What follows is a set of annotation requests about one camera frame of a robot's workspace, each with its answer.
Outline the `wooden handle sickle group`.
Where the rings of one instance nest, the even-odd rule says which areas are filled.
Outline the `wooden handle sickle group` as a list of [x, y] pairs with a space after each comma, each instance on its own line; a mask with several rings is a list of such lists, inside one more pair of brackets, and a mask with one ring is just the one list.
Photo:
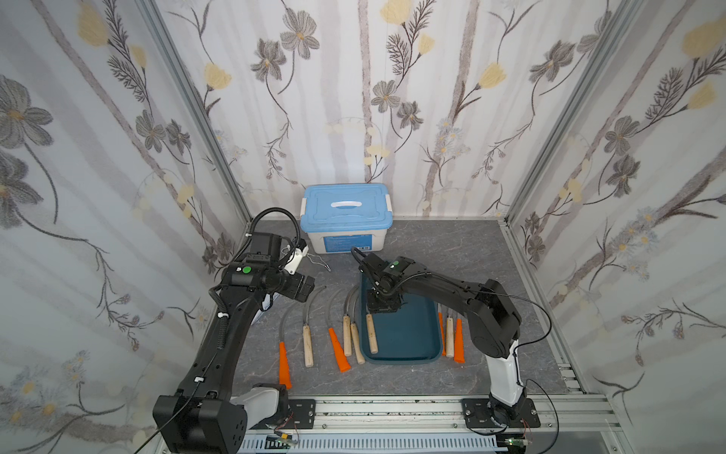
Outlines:
[[369, 310], [366, 310], [365, 320], [369, 351], [371, 355], [377, 355], [379, 353], [379, 345], [376, 335], [374, 316]]

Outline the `orange handle sickle group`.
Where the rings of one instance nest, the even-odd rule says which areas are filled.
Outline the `orange handle sickle group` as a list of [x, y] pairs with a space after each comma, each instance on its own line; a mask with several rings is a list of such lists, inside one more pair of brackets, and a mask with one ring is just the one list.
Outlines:
[[459, 364], [465, 363], [463, 323], [461, 318], [457, 318], [454, 327], [454, 361]]

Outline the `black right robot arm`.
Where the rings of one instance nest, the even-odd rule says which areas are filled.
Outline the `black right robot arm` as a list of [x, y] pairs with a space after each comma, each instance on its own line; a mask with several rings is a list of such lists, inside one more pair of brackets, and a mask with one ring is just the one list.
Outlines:
[[520, 419], [527, 399], [516, 354], [522, 317], [499, 282], [467, 282], [433, 272], [408, 257], [387, 262], [376, 253], [365, 253], [356, 247], [351, 254], [359, 272], [371, 285], [366, 291], [365, 305], [372, 313], [397, 312], [404, 296], [411, 294], [463, 316], [474, 347], [487, 361], [491, 420], [504, 427]]

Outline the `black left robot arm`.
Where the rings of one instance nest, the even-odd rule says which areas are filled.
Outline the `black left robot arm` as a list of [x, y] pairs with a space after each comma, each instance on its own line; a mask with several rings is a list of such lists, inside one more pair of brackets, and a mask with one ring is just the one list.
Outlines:
[[172, 395], [157, 399], [152, 416], [173, 453], [236, 453], [254, 426], [253, 407], [232, 401], [234, 375], [253, 319], [267, 296], [305, 303], [311, 276], [282, 265], [243, 260], [231, 264], [210, 289], [217, 315], [185, 378]]

